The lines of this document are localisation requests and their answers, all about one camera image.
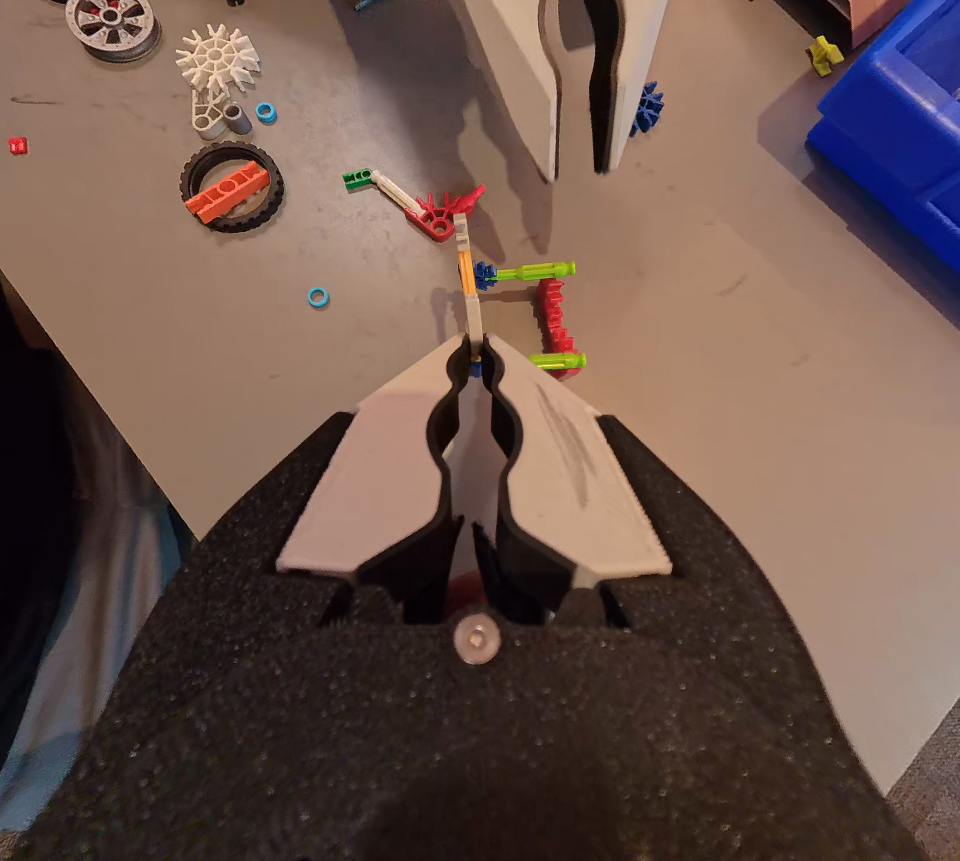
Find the blue plastic bin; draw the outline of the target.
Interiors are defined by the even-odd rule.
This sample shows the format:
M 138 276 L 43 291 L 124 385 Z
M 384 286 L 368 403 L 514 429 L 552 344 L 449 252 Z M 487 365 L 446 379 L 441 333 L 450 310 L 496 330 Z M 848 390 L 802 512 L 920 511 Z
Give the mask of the blue plastic bin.
M 819 103 L 808 141 L 959 272 L 959 0 L 912 0 Z

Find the white snowflake connector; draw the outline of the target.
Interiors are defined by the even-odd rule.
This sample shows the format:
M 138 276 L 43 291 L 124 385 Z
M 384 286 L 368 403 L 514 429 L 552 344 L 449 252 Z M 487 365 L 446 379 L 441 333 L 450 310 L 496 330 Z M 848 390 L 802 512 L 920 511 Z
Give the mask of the white snowflake connector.
M 185 48 L 175 51 L 175 64 L 192 90 L 231 96 L 236 87 L 245 92 L 260 73 L 260 57 L 252 40 L 238 28 L 228 32 L 224 24 L 207 26 L 207 35 L 197 30 L 185 36 Z

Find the colourful rod connector toy model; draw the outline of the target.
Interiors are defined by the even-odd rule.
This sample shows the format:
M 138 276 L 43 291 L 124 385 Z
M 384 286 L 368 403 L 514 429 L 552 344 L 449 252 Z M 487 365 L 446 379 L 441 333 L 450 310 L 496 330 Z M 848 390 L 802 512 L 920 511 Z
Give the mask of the colourful rod connector toy model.
M 557 278 L 565 282 L 565 279 L 577 273 L 577 266 L 575 262 L 548 262 L 519 267 L 496 267 L 490 263 L 474 261 L 468 223 L 468 219 L 463 216 L 456 219 L 454 238 L 465 308 L 466 336 L 471 352 L 471 373 L 478 376 L 481 345 L 484 340 L 480 293 L 507 282 L 534 283 L 537 301 L 537 287 L 541 279 Z M 544 357 L 544 353 L 529 356 L 529 360 L 545 372 L 559 368 L 564 363 L 570 367 L 577 363 L 570 355 L 567 358 L 569 360 L 564 362 L 562 359 Z

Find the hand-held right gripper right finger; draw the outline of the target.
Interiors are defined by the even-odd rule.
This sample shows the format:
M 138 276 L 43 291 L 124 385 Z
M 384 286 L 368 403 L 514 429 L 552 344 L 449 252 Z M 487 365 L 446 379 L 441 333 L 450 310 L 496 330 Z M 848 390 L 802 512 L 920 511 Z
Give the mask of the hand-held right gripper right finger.
M 503 339 L 482 378 L 505 457 L 494 538 L 478 531 L 486 602 L 515 624 L 628 623 L 610 584 L 673 566 L 601 413 Z

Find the red connector with white rod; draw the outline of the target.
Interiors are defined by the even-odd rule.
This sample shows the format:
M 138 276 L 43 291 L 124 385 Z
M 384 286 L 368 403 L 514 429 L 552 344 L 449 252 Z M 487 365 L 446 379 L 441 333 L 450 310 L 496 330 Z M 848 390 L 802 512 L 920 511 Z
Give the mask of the red connector with white rod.
M 461 216 L 469 219 L 486 192 L 486 186 L 480 184 L 465 195 L 451 196 L 444 192 L 437 202 L 432 194 L 426 199 L 408 195 L 381 171 L 371 170 L 369 177 L 373 186 L 398 206 L 415 228 L 437 243 L 445 243 L 454 236 L 456 220 Z

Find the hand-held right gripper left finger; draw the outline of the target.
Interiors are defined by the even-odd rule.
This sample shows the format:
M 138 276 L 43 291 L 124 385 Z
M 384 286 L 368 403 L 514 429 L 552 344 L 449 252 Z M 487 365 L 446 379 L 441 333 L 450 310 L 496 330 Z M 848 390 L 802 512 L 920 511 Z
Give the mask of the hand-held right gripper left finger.
M 358 404 L 277 572 L 380 587 L 408 623 L 440 620 L 463 524 L 443 453 L 470 366 L 469 339 L 448 339 Z

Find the grey toy wheel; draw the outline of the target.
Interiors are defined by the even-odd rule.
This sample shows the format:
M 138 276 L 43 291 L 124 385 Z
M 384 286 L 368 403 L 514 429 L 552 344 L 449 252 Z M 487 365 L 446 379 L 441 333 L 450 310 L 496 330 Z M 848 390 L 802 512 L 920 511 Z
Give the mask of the grey toy wheel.
M 104 63 L 138 62 L 162 39 L 148 0 L 67 0 L 65 20 L 84 50 Z

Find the person's leg in jeans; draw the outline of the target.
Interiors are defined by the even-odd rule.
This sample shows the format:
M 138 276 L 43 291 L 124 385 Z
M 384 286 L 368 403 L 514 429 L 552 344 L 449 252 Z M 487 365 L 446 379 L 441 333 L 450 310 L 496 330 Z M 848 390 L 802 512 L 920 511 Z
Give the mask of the person's leg in jeans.
M 78 758 L 181 565 L 166 496 L 87 389 L 68 394 L 78 551 L 1 774 L 2 831 L 27 831 Z

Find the blue snowflake connector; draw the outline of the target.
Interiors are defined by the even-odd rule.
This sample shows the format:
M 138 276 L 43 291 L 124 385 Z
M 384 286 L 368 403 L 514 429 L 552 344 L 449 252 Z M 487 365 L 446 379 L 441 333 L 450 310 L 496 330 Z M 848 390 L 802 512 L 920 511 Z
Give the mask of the blue snowflake connector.
M 660 122 L 665 108 L 665 96 L 655 80 L 646 82 L 630 127 L 630 138 L 646 135 Z

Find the pale grey connector piece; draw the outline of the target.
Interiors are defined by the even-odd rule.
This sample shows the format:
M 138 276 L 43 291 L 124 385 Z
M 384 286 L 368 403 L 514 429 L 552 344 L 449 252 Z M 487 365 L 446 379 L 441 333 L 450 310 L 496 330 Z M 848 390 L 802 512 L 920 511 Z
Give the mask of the pale grey connector piece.
M 228 92 L 216 88 L 191 90 L 191 125 L 202 140 L 213 142 L 227 130 L 224 107 L 229 99 Z

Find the person's torso black sweater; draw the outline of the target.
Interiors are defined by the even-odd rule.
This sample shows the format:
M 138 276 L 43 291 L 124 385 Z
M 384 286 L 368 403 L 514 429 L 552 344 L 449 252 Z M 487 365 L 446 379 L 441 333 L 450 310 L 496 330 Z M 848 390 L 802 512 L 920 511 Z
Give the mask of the person's torso black sweater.
M 54 354 L 1 297 L 1 762 L 38 675 L 78 544 L 75 469 Z

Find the orange connector piece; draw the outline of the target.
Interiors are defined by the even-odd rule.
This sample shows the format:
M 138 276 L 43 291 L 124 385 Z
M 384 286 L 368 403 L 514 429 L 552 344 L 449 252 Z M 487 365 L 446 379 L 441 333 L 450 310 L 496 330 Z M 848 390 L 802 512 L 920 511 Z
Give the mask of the orange connector piece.
M 249 161 L 216 184 L 188 197 L 184 203 L 191 214 L 209 225 L 268 188 L 270 181 L 269 171 Z

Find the red connectors with green clip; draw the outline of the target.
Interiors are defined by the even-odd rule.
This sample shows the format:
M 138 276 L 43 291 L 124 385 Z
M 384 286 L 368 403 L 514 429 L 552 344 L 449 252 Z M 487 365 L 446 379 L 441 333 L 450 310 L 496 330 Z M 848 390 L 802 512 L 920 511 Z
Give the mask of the red connectors with green clip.
M 573 366 L 563 363 L 560 367 L 546 371 L 559 382 L 570 380 L 586 366 L 586 355 L 578 349 L 572 334 L 564 325 L 563 288 L 564 281 L 557 277 L 540 279 L 536 287 L 535 303 L 537 322 L 543 339 L 543 357 L 550 356 L 554 360 L 568 362 L 570 356 L 577 361 Z

